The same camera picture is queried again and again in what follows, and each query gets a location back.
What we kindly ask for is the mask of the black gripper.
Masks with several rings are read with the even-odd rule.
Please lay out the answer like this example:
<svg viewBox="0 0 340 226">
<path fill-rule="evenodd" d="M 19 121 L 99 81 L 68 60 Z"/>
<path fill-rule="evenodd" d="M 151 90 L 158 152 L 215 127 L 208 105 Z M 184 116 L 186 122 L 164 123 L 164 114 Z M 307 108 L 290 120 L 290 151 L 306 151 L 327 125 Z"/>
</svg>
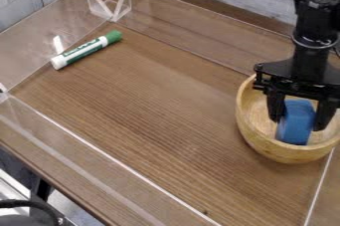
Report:
<svg viewBox="0 0 340 226">
<path fill-rule="evenodd" d="M 267 94 L 268 116 L 279 122 L 286 95 L 318 101 L 314 130 L 324 130 L 340 108 L 340 69 L 330 62 L 302 65 L 292 58 L 254 66 L 252 87 Z"/>
</svg>

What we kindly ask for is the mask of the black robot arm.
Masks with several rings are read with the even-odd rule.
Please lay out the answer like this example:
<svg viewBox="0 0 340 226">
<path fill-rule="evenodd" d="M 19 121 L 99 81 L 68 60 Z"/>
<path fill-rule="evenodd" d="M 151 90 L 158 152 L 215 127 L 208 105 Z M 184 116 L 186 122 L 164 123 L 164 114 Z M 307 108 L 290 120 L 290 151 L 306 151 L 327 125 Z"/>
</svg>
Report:
<svg viewBox="0 0 340 226">
<path fill-rule="evenodd" d="M 340 43 L 340 0 L 295 0 L 296 26 L 291 58 L 254 66 L 252 87 L 267 95 L 268 116 L 279 122 L 288 96 L 318 102 L 314 129 L 327 128 L 340 110 L 340 68 L 330 51 Z"/>
</svg>

